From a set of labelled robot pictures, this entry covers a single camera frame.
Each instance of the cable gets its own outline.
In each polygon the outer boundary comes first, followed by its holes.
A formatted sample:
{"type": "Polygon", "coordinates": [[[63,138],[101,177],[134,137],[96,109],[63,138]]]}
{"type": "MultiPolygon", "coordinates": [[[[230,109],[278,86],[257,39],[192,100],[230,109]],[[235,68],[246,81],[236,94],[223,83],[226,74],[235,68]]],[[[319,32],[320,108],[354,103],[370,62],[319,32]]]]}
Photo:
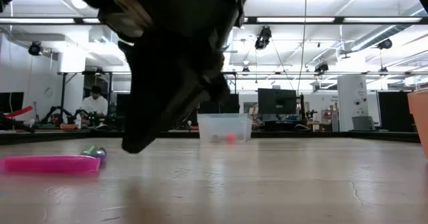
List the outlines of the cable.
{"type": "Polygon", "coordinates": [[[303,44],[302,44],[302,63],[300,65],[300,73],[299,73],[299,82],[297,85],[297,95],[299,95],[299,89],[300,89],[300,77],[302,77],[302,70],[303,70],[303,61],[304,61],[304,53],[305,53],[305,38],[306,38],[306,16],[308,14],[308,0],[305,0],[305,14],[304,14],[304,25],[303,25],[303,44]]]}
{"type": "Polygon", "coordinates": [[[281,63],[282,69],[284,70],[284,73],[286,73],[286,76],[287,76],[288,82],[290,83],[290,86],[292,87],[292,90],[294,90],[294,87],[293,87],[292,81],[291,81],[291,79],[288,77],[287,71],[286,71],[286,69],[285,69],[285,67],[284,67],[284,63],[282,63],[282,60],[281,60],[280,54],[278,53],[278,49],[277,49],[277,48],[276,48],[276,46],[275,46],[274,39],[272,39],[272,45],[274,46],[274,49],[275,49],[276,55],[278,56],[278,59],[280,59],[280,63],[281,63]]]}
{"type": "Polygon", "coordinates": [[[257,81],[257,50],[254,48],[254,56],[255,56],[255,83],[258,84],[257,81]]]}
{"type": "Polygon", "coordinates": [[[28,88],[27,88],[27,102],[26,105],[28,106],[29,97],[30,97],[30,90],[31,90],[31,73],[33,72],[33,58],[34,56],[31,56],[31,63],[29,66],[29,77],[28,77],[28,88]]]}
{"type": "Polygon", "coordinates": [[[10,113],[12,113],[13,112],[13,109],[12,109],[12,92],[9,95],[9,107],[11,108],[10,113]]]}
{"type": "Polygon", "coordinates": [[[379,57],[381,59],[381,69],[383,69],[382,50],[379,49],[379,57]]]}

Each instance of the red object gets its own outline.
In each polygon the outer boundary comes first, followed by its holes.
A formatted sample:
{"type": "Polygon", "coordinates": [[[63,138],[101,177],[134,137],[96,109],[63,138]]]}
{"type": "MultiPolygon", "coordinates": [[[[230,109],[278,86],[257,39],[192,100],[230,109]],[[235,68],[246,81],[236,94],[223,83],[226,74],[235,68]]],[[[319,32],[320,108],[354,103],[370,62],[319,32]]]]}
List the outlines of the red object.
{"type": "Polygon", "coordinates": [[[15,116],[20,116],[20,115],[25,114],[25,113],[27,113],[27,112],[29,112],[29,111],[32,111],[32,110],[33,110],[33,107],[28,106],[28,107],[26,107],[26,108],[23,108],[22,110],[17,110],[17,111],[15,111],[15,112],[12,112],[12,113],[10,113],[10,114],[7,114],[7,115],[6,115],[6,118],[13,118],[13,117],[15,117],[15,116]]]}
{"type": "Polygon", "coordinates": [[[235,135],[234,134],[227,134],[226,139],[229,142],[234,142],[235,141],[235,135]]]}

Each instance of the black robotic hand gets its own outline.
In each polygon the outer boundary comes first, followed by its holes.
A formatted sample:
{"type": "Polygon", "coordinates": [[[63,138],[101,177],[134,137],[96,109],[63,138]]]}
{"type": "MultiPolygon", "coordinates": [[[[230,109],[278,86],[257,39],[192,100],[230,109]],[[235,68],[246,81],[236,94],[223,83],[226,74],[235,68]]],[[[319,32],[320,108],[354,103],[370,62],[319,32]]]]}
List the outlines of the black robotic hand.
{"type": "Polygon", "coordinates": [[[200,100],[229,88],[221,49],[243,21],[245,0],[84,0],[124,42],[132,72],[122,147],[138,153],[200,100]]]}

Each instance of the ceiling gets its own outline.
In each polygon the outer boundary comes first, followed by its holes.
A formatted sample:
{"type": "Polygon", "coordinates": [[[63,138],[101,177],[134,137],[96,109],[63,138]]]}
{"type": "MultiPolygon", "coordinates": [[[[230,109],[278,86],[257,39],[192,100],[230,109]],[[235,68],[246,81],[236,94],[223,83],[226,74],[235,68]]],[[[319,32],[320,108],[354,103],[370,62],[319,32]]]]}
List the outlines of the ceiling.
{"type": "MultiPolygon", "coordinates": [[[[247,0],[246,16],[280,17],[280,16],[410,16],[409,9],[414,8],[418,0],[247,0]]],[[[7,17],[96,17],[97,11],[85,7],[78,0],[13,0],[1,16],[7,17]]],[[[314,66],[327,62],[330,71],[378,71],[381,62],[389,66],[389,71],[422,71],[428,60],[423,46],[427,45],[428,27],[415,25],[406,28],[390,39],[393,47],[380,51],[367,48],[350,54],[350,59],[342,59],[336,50],[345,48],[342,43],[352,43],[372,31],[378,31],[385,26],[380,25],[270,25],[272,31],[271,43],[262,51],[255,51],[254,43],[261,25],[244,25],[241,29],[232,31],[232,43],[228,52],[228,62],[224,70],[240,72],[245,63],[252,72],[291,71],[301,69],[314,71],[314,66]]],[[[124,56],[116,50],[112,43],[117,36],[102,26],[20,26],[14,27],[16,32],[58,33],[68,37],[68,45],[78,45],[88,52],[87,65],[101,66],[113,71],[128,71],[124,56]]],[[[57,51],[65,51],[64,43],[57,51]]],[[[254,75],[243,78],[253,79],[254,75]]],[[[269,84],[269,76],[262,76],[261,82],[269,84]]],[[[336,77],[325,81],[334,82],[336,77]]],[[[304,84],[313,80],[302,80],[304,84]]],[[[289,82],[295,86],[298,80],[289,82]]],[[[240,88],[251,86],[250,82],[242,82],[240,88]]]]}

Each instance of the plastic container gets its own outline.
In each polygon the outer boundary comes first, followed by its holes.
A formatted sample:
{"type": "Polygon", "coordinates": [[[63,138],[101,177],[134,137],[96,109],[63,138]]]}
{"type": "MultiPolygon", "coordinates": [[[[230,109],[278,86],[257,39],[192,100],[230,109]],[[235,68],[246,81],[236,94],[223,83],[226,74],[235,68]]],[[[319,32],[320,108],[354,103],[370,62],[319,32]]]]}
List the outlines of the plastic container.
{"type": "Polygon", "coordinates": [[[0,160],[0,168],[8,173],[94,173],[100,161],[82,155],[10,156],[0,160]]]}
{"type": "Polygon", "coordinates": [[[407,94],[410,113],[415,120],[419,139],[421,139],[423,153],[428,159],[428,90],[421,90],[407,94]]]}
{"type": "Polygon", "coordinates": [[[202,142],[227,141],[234,134],[236,142],[251,138],[252,119],[248,114],[198,114],[199,136],[202,142]]]}

